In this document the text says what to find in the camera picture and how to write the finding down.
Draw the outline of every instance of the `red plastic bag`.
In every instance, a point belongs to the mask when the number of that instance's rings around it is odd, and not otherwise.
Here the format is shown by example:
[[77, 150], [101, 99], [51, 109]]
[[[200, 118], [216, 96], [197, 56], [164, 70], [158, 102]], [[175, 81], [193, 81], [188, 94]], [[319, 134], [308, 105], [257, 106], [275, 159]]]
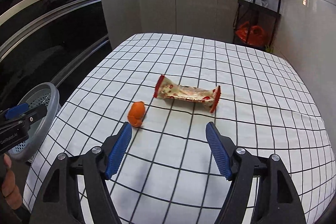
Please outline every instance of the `red plastic bag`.
[[[246, 43], [247, 32], [250, 26], [250, 22], [245, 22], [241, 26], [239, 26], [238, 30], [236, 30], [236, 35]], [[247, 44], [254, 46], [265, 46], [268, 42], [267, 33], [258, 25], [252, 26], [250, 30], [249, 40]]]

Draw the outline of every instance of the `checkered tablecloth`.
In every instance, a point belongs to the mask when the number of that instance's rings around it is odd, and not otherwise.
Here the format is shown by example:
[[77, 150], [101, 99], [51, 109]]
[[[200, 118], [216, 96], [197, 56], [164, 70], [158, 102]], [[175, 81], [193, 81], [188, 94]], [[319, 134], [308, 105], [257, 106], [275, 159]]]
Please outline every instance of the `checkered tablecloth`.
[[[221, 86], [215, 113], [202, 104], [153, 98], [163, 74], [175, 83]], [[122, 223], [211, 224], [230, 183], [219, 175], [205, 138], [213, 121], [221, 134], [253, 155], [278, 154], [296, 186], [308, 223], [335, 192], [335, 159], [320, 113], [294, 69], [251, 48], [181, 35], [137, 34], [89, 73], [62, 107], [35, 156], [24, 191], [33, 208], [56, 156], [86, 153], [116, 134], [132, 102], [146, 115], [116, 175], [107, 182]], [[84, 179], [81, 205], [92, 223]], [[250, 223], [258, 178], [244, 223]]]

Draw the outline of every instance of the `human hand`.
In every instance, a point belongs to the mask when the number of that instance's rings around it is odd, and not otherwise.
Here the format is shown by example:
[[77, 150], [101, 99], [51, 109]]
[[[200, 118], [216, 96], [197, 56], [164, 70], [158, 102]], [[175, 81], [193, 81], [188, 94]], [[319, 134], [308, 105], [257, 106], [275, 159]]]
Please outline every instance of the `human hand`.
[[4, 164], [7, 167], [7, 173], [5, 179], [1, 186], [2, 194], [4, 195], [8, 205], [13, 209], [18, 209], [22, 204], [22, 197], [19, 191], [19, 188], [15, 184], [15, 175], [14, 172], [10, 169], [12, 166], [12, 161], [4, 154], [3, 158]]

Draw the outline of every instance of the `laundry basket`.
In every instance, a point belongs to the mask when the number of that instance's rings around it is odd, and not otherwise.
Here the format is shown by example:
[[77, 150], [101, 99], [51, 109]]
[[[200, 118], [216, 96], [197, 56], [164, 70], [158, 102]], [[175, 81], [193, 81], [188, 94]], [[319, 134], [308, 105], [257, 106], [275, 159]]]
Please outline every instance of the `laundry basket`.
[[30, 160], [35, 155], [60, 110], [59, 93], [52, 83], [42, 83], [34, 87], [22, 98], [19, 104], [25, 102], [29, 104], [29, 109], [44, 104], [48, 112], [44, 118], [31, 125], [28, 131], [28, 140], [8, 151], [11, 158], [22, 162]]

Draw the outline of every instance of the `red and white wrapper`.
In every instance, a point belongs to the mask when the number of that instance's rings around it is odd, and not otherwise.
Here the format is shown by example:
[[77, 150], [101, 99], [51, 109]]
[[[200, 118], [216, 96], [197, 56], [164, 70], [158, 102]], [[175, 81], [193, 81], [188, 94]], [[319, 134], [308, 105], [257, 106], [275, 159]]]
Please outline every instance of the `red and white wrapper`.
[[177, 85], [164, 75], [161, 75], [155, 86], [154, 98], [203, 103], [204, 107], [213, 113], [221, 96], [221, 86], [213, 90], [203, 90], [191, 86]]

